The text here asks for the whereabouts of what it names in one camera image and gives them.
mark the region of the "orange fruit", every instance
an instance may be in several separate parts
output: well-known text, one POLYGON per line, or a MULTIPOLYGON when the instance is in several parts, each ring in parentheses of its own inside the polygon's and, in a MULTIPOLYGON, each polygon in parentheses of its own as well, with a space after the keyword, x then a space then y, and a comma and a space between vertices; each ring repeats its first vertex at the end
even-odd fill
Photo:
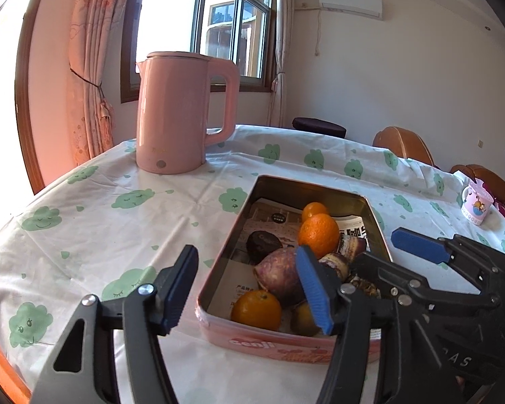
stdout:
POLYGON ((243 325, 278 331, 282 308, 269 291, 254 290, 242 294, 232 307, 230 319, 243 325))
POLYGON ((304 222, 314 214, 329 214, 329 211, 322 203, 311 202, 305 208, 303 208, 303 212, 301 213, 301 221, 304 222))
POLYGON ((339 244, 339 227, 328 214, 314 214, 303 222, 297 236, 300 246, 307 245, 317 259, 333 252, 339 244))

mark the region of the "silver bolt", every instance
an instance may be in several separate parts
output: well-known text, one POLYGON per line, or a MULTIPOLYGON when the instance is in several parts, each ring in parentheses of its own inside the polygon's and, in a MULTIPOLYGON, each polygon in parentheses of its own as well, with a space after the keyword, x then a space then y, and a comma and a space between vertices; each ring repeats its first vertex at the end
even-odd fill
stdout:
POLYGON ((140 286, 137 289, 138 294, 142 295, 142 296, 149 295, 149 294, 153 293, 154 290, 155 290, 155 287, 151 284, 143 284, 142 286, 140 286))
POLYGON ((411 305, 411 298, 408 295, 400 295, 399 296, 399 304, 403 307, 407 307, 411 305))
POLYGON ((90 305, 95 304, 95 301, 97 301, 95 295, 86 295, 84 298, 82 298, 81 302, 85 307, 89 307, 90 305))
POLYGON ((356 292, 356 286, 346 283, 340 286, 339 291, 343 295, 351 295, 356 292))

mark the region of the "tablecloth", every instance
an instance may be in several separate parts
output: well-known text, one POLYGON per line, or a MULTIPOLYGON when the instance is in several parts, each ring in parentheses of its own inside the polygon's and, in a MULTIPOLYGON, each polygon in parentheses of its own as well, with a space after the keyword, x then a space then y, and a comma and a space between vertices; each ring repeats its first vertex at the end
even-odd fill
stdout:
MULTIPOLYGON (((238 126, 207 149, 190 173, 140 170, 136 142, 125 141, 39 193, 0 231, 0 346, 33 389, 80 299, 127 295, 173 264, 185 244, 200 268, 180 325, 160 339, 181 403, 311 403, 326 366, 277 362, 221 349, 202 339, 195 298, 259 175, 273 175, 367 197, 395 262, 425 275, 433 288, 477 293, 446 265, 394 249, 399 226, 432 237, 458 233, 505 252, 505 219, 492 208, 482 226, 461 213, 469 179, 392 152, 312 133, 238 126)), ((121 335, 117 372, 131 402, 121 335)), ((363 403, 371 402, 377 365, 369 366, 363 403)))

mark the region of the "air conditioner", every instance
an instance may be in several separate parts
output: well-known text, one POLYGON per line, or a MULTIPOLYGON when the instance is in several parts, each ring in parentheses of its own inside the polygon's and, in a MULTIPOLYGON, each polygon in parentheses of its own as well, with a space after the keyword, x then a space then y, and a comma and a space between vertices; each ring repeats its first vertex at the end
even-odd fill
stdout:
POLYGON ((383 19, 382 0, 320 0, 320 7, 377 20, 383 19))

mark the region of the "kettle handle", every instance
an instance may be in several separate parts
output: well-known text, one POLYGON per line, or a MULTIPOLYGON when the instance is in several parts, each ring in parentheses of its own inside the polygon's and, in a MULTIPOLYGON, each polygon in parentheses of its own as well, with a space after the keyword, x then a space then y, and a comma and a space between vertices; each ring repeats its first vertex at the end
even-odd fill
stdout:
POLYGON ((205 145, 222 143, 236 129, 237 97, 240 93, 240 69, 227 59, 211 58, 208 63, 208 77, 222 76, 226 80, 225 116, 222 129, 206 134, 205 145))

